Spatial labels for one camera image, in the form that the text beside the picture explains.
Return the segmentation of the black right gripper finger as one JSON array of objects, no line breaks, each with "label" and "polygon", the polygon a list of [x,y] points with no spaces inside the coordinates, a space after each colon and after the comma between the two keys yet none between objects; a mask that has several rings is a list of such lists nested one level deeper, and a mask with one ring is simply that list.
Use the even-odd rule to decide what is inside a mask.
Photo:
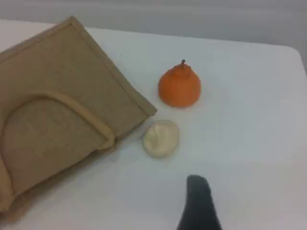
[{"label": "black right gripper finger", "polygon": [[208,181],[199,175],[187,177],[186,202],[178,230],[222,230]]}]

